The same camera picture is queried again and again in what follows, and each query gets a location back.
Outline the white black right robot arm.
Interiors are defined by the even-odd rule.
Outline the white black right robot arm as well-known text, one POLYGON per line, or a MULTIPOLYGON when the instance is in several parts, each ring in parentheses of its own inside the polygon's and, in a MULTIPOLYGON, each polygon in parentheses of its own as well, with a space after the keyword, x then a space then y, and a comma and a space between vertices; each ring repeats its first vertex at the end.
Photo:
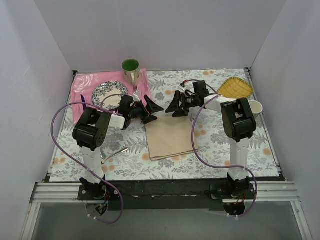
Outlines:
POLYGON ((214 91, 209 93, 209 86, 204 80, 191 80, 193 90, 185 88, 188 80, 183 81, 179 90, 174 93, 170 105, 165 110, 172 113, 173 117, 186 117, 190 108, 200 107, 194 118, 191 129, 191 144, 195 148, 194 131, 196 121, 203 109, 215 111, 222 116, 223 128, 230 144, 230 165, 213 166, 206 163, 198 153, 196 157, 206 166, 214 169, 228 169, 225 186, 221 189, 222 195, 237 199, 250 189, 250 177, 252 172, 248 169, 248 148, 250 138, 257 129, 256 120, 252 113, 247 98, 226 98, 214 91))

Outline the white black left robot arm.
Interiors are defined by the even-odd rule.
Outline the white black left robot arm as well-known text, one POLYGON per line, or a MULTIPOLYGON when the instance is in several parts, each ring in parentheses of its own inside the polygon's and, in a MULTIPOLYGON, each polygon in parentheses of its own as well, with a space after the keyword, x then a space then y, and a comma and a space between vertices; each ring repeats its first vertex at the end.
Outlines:
POLYGON ((87 107, 75 125, 72 136, 80 147, 87 167, 85 177, 80 182, 85 192, 95 200, 101 200, 107 195, 106 187, 102 184, 105 174, 102 169, 101 146, 108 129, 126 130, 131 120, 137 118, 146 125, 158 119, 153 113, 164 110, 147 95, 144 100, 146 105, 135 95, 122 96, 117 109, 118 115, 87 107))

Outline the beige cloth napkin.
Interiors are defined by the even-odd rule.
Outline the beige cloth napkin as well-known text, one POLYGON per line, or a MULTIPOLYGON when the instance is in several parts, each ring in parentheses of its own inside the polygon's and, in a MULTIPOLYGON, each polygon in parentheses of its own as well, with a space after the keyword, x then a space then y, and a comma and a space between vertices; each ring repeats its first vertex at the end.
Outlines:
POLYGON ((194 152, 192 122, 188 116, 160 115, 145 125, 149 157, 152 161, 187 155, 194 152))

